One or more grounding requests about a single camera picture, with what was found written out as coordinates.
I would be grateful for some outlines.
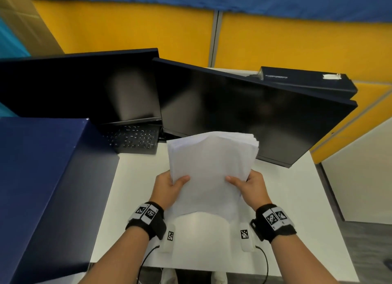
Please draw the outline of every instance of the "computer monitor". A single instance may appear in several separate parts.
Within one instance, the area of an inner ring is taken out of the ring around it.
[[[357,107],[299,87],[153,59],[164,132],[252,133],[257,158],[290,167]]]
[[[2,60],[0,102],[21,117],[159,120],[154,57],[158,49]]]

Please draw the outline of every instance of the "white sensor device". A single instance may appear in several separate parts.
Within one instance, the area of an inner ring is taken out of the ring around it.
[[[241,248],[243,252],[256,251],[253,229],[249,223],[241,222],[239,224],[239,235],[241,240]]]
[[[174,226],[174,224],[169,224],[166,227],[164,238],[159,243],[160,247],[158,248],[158,251],[161,253],[173,252],[175,235],[176,235],[176,227]]]

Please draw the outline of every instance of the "dark blue cardboard box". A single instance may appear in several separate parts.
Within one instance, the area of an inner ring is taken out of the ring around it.
[[[118,160],[88,119],[0,118],[0,284],[86,271]]]

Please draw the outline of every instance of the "stack of paper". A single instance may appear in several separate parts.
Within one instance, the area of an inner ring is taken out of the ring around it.
[[[208,212],[232,220],[238,212],[241,193],[225,177],[245,181],[258,147],[252,134],[235,132],[208,132],[167,141],[173,181],[190,176],[168,216]]]

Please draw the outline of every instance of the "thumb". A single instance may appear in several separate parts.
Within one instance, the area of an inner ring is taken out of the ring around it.
[[[179,190],[184,186],[184,184],[186,182],[188,182],[190,180],[190,176],[183,176],[181,178],[179,178],[175,183],[174,183],[174,187],[178,188]]]
[[[233,184],[235,187],[237,187],[238,189],[240,189],[242,187],[242,181],[236,177],[232,177],[232,176],[227,176],[226,181],[229,182],[230,184]]]

